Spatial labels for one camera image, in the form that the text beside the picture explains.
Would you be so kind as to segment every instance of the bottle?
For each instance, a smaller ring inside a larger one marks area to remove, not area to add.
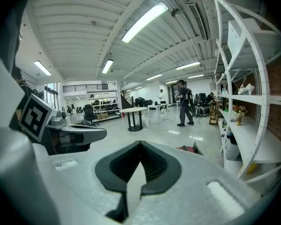
[[[237,114],[237,117],[236,117],[236,125],[240,126],[241,123],[242,123],[242,114],[241,114],[242,111],[239,111],[238,114]]]

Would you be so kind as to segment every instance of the black office chair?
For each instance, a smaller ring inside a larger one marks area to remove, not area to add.
[[[88,123],[90,124],[89,126],[99,126],[99,123],[93,123],[93,120],[96,119],[97,117],[94,115],[94,108],[90,105],[87,104],[84,106],[83,108],[84,111],[84,120],[86,122],[86,125],[88,125]]]

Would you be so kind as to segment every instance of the floor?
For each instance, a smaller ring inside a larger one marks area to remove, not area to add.
[[[195,125],[187,125],[188,119],[186,118],[185,127],[178,127],[177,124],[180,123],[180,120],[176,106],[169,107],[169,119],[166,119],[164,110],[159,124],[157,124],[156,110],[150,110],[150,113],[151,122],[148,121],[148,111],[142,112],[144,128],[139,132],[129,132],[127,130],[127,116],[101,122],[99,128],[106,129],[107,136],[103,140],[92,143],[89,151],[95,151],[101,147],[114,146],[119,143],[129,144],[137,140],[159,143],[173,148],[183,145],[193,146],[194,142],[196,142],[198,148],[207,159],[223,166],[223,156],[220,153],[221,137],[218,125],[209,125],[208,118],[193,118]],[[71,122],[78,121],[81,119],[80,117],[81,114],[72,115]],[[139,117],[135,117],[135,122],[136,124],[139,123]],[[127,184],[129,213],[137,207],[140,201],[141,186],[145,183],[144,169],[140,164]]]

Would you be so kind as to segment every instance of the high table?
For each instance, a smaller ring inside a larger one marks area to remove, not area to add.
[[[179,112],[179,109],[178,109],[178,103],[180,103],[180,101],[176,101],[176,104],[177,104],[177,112]]]
[[[150,108],[156,108],[156,113],[157,113],[157,124],[159,124],[159,119],[160,119],[160,107],[166,107],[167,111],[167,119],[169,119],[169,114],[168,114],[168,104],[158,104],[158,105],[148,105],[148,113],[149,113],[149,122],[151,121],[151,116],[150,116]]]
[[[130,132],[138,132],[142,130],[142,122],[141,122],[141,111],[146,110],[145,107],[132,107],[132,108],[126,108],[126,109],[122,109],[119,112],[120,113],[127,113],[128,116],[128,124],[129,124],[129,128],[128,131]],[[136,126],[135,125],[135,118],[134,118],[134,112],[139,112],[140,115],[140,125]],[[131,121],[130,121],[130,115],[129,113],[132,113],[132,121],[133,121],[133,127],[131,127]]]

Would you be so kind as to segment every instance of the pants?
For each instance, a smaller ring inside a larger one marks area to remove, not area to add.
[[[187,115],[187,118],[190,122],[192,122],[192,116],[189,112],[189,108],[188,106],[182,106],[180,107],[180,121],[181,121],[181,124],[184,124],[185,122],[185,114]]]
[[[167,102],[166,101],[160,101],[160,104],[166,104]]]

